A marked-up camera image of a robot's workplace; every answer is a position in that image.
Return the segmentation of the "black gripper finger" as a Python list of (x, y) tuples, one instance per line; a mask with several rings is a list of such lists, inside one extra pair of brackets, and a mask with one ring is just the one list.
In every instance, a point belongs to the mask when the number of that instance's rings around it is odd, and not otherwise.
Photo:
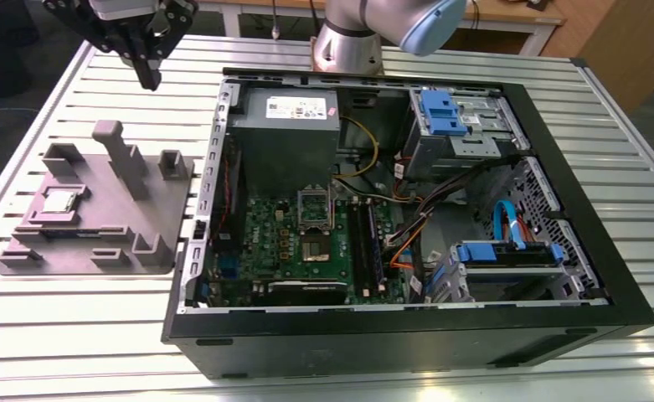
[[(81, 38), (101, 51), (104, 30), (101, 20), (89, 7), (88, 1), (44, 1), (44, 9)], [(141, 88), (148, 89), (148, 57), (124, 57), (133, 68)]]
[(148, 88), (156, 89), (161, 81), (160, 63), (168, 58), (179, 41), (189, 30), (197, 12), (196, 1), (160, 1), (166, 28), (153, 34), (148, 45)]

